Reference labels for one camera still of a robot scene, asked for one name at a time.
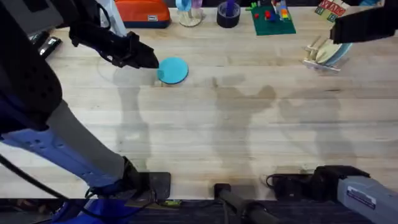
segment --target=sticker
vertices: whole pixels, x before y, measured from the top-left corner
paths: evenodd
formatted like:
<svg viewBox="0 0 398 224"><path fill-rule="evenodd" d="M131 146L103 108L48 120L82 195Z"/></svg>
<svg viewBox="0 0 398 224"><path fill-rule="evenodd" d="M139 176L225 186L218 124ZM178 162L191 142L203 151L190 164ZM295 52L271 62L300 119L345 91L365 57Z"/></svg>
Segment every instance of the sticker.
<svg viewBox="0 0 398 224"><path fill-rule="evenodd" d="M148 15L148 21L157 21L156 15Z"/></svg>
<svg viewBox="0 0 398 224"><path fill-rule="evenodd" d="M362 204L368 206L371 209L375 209L376 208L376 199L374 197L371 197L367 194L365 194L364 192L355 189L351 186L348 186L347 188L347 195L359 202L361 202Z"/></svg>

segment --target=green lego baseplate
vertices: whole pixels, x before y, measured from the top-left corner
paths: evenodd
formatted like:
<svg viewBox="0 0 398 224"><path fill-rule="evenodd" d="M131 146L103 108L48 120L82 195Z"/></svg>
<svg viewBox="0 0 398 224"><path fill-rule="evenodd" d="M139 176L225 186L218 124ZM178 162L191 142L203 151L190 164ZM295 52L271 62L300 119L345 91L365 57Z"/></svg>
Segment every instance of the green lego baseplate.
<svg viewBox="0 0 398 224"><path fill-rule="evenodd" d="M295 34L296 30L293 25L292 16L289 13L290 20L282 21L279 19L279 15L275 15L275 21L267 21L264 19L265 12L272 11L272 6L260 6L251 9L251 17L253 18L254 28L256 29L257 35L277 35L277 34Z"/></svg>

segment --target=black cable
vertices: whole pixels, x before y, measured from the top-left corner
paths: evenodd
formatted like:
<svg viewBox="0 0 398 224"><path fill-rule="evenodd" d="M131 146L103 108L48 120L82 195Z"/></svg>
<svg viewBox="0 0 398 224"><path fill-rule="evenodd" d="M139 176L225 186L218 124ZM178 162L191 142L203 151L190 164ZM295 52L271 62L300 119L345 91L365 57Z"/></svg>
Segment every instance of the black cable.
<svg viewBox="0 0 398 224"><path fill-rule="evenodd" d="M267 185L267 187L269 187L270 189L274 189L274 186L271 185L270 183L268 183L268 180L269 180L270 178L274 178L274 177L284 177L284 176L283 176L283 175L279 175L279 174L271 174L271 175L268 175L267 178L266 178L266 185Z"/></svg>
<svg viewBox="0 0 398 224"><path fill-rule="evenodd" d="M225 201L223 202L223 210L224 210L224 224L229 224L228 206Z"/></svg>
<svg viewBox="0 0 398 224"><path fill-rule="evenodd" d="M64 202L68 202L71 203L73 206L78 207L84 214L89 215L91 217L94 218L99 218L99 219L123 219L123 218L127 218L127 217L131 217L139 212L141 212L143 209L145 209L146 207L148 207L149 205L152 205L154 203L154 201L150 201L149 203L145 204L144 206L142 206L141 208L138 208L137 210L127 214L127 215L122 215L122 216L117 216L117 217L108 217L108 216L104 216L104 215L98 215L95 214L89 210L87 210L84 206L81 205L77 205L73 200L70 200L69 198L67 198L66 196L62 195L61 193L56 192L55 190L47 187L46 185L40 183L38 180L36 180L35 178L31 177L29 174L25 173L23 170L21 170L20 168L16 167L12 162L10 162L8 159L6 159L4 156L2 156L0 154L0 163L7 169L9 169L11 172L15 173L16 175L18 175L20 178L28 181L30 184L36 186L37 188L47 192L50 195L53 195L54 197L63 200Z"/></svg>
<svg viewBox="0 0 398 224"><path fill-rule="evenodd" d="M38 222L33 222L33 223L31 223L31 224L40 224L40 223L44 223L44 222L49 222L49 221L51 221L52 219L51 218L48 218L48 219L46 219L46 220L42 220L42 221L38 221Z"/></svg>
<svg viewBox="0 0 398 224"><path fill-rule="evenodd" d="M106 9L104 8L104 6L102 6L100 3L97 4L97 6L102 10L102 12L104 13L106 20L108 21L108 26L105 27L105 29L110 29L111 28L111 19L109 18L109 14L106 11Z"/></svg>

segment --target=blue plate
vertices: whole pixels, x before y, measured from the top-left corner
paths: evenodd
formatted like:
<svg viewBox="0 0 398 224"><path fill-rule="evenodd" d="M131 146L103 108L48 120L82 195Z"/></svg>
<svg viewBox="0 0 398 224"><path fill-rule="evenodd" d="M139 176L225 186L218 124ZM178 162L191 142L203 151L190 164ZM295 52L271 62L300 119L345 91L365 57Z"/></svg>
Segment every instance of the blue plate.
<svg viewBox="0 0 398 224"><path fill-rule="evenodd" d="M177 84L188 76L187 63L178 57L163 60L157 70L157 78L166 84Z"/></svg>
<svg viewBox="0 0 398 224"><path fill-rule="evenodd" d="M352 45L352 43L342 44L338 51L325 62L325 65L333 66L337 61L342 58L342 56L344 56L348 52Z"/></svg>

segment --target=wire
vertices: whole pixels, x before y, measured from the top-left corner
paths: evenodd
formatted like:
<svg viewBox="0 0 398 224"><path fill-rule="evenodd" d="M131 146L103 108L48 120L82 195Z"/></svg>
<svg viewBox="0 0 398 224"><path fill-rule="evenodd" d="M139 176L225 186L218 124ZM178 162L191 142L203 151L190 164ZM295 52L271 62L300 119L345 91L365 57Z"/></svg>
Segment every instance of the wire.
<svg viewBox="0 0 398 224"><path fill-rule="evenodd" d="M143 209L145 209L146 207L148 207L149 205L152 205L154 203L153 200L151 200L149 203L143 205L141 208L138 208L137 210L127 214L127 215L122 215L122 216L117 216L117 217L109 217L109 216L104 216L104 215L98 215L95 214L89 210L87 210L84 206L82 205L78 205L76 204L73 200L69 199L68 197L62 195L61 193L56 192L55 190L47 187L46 185L40 183L38 180L36 180L35 178L31 177L29 174L25 173L23 170L21 170L20 168L16 167L12 162L10 162L8 159L6 159L4 156L2 156L0 154L0 163L6 167L7 169L9 169L11 172L15 173L16 175L18 175L20 178L28 181L29 183L31 183L32 185L36 186L37 188L47 192L50 195L53 195L54 197L61 199L65 202L71 203L73 206L78 207L84 214L89 215L91 217L94 218L99 218L99 219L123 219L123 218L127 218L127 217L131 217L139 212L141 212Z"/></svg>
<svg viewBox="0 0 398 224"><path fill-rule="evenodd" d="M225 201L223 202L223 210L224 210L224 224L229 224L228 207Z"/></svg>
<svg viewBox="0 0 398 224"><path fill-rule="evenodd" d="M274 178L274 177L283 177L283 175L271 174L271 175L268 175L268 176L267 176L267 178L266 178L266 185L267 185L267 187L269 187L270 189L274 189L274 186L271 185L270 183L268 183L268 180L269 180L270 178Z"/></svg>
<svg viewBox="0 0 398 224"><path fill-rule="evenodd" d="M48 218L48 219L46 219L46 220L42 220L42 221L38 221L38 222L33 222L33 223L31 223L31 224L45 223L45 222L49 222L49 221L51 221L51 220L52 220L51 218Z"/></svg>

